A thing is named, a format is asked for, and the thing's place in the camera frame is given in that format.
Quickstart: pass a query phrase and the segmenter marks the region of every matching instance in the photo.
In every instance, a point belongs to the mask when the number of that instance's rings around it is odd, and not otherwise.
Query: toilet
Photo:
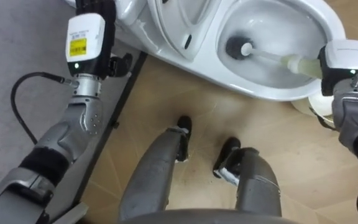
[[[65,0],[72,5],[74,0]],[[316,58],[343,24],[324,0],[116,0],[116,38],[167,63],[244,95],[294,101],[321,82],[268,59],[225,53],[234,34],[278,55]]]

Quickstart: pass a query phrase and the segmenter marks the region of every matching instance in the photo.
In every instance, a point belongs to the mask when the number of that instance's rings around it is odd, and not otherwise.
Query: toilet brush handle
[[[270,60],[274,60],[276,62],[281,62],[281,58],[282,56],[279,55],[275,55],[275,54],[271,54],[268,52],[265,52],[263,50],[258,50],[258,49],[250,49],[251,54],[257,55],[257,56],[261,56]]]

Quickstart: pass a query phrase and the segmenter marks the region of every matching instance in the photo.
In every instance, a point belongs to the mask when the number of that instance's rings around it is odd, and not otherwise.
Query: black strap
[[[317,116],[318,122],[319,122],[324,128],[328,128],[328,129],[330,129],[330,130],[332,130],[332,131],[337,131],[337,129],[335,129],[335,128],[331,127],[330,125],[328,125],[328,124],[326,123],[326,121],[325,121],[320,115],[318,115],[318,114],[314,111],[313,108],[309,108],[309,109],[310,109],[310,111],[311,111],[314,115]]]

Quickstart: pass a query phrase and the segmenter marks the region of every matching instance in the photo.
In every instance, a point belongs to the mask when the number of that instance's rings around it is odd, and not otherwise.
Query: toilet seat
[[[158,52],[152,54],[161,60],[194,73],[201,78],[256,98],[273,101],[293,101],[306,98],[321,91],[321,80],[313,80],[305,86],[296,88],[273,88],[250,82],[232,73],[222,64],[218,58],[217,49],[223,24],[225,23],[225,19],[228,19],[227,12],[229,12],[236,3],[245,1],[249,0],[221,1],[208,32],[203,39],[203,43],[193,60],[190,61],[187,58],[177,55],[168,44],[163,45]],[[323,0],[288,1],[310,10],[309,13],[315,17],[324,29],[327,40],[346,38],[342,22],[337,14]]]

